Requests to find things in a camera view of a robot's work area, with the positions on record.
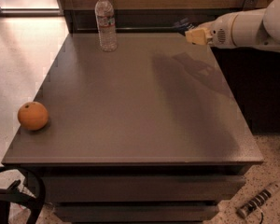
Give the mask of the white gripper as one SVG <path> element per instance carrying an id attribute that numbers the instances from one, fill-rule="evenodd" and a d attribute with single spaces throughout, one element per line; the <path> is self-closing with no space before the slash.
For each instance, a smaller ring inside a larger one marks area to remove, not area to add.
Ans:
<path id="1" fill-rule="evenodd" d="M 208 44 L 219 49 L 233 49 L 232 26 L 236 17 L 236 13 L 229 13 L 214 21 L 205 22 L 199 28 L 186 31 L 186 39 L 195 45 Z"/>

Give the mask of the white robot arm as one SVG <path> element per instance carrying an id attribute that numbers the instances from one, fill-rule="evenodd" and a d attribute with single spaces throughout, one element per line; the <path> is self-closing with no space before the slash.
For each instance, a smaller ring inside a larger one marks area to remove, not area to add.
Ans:
<path id="1" fill-rule="evenodd" d="M 232 12 L 185 32 L 188 42 L 219 49 L 252 48 L 280 53 L 280 0 L 266 8 Z"/>

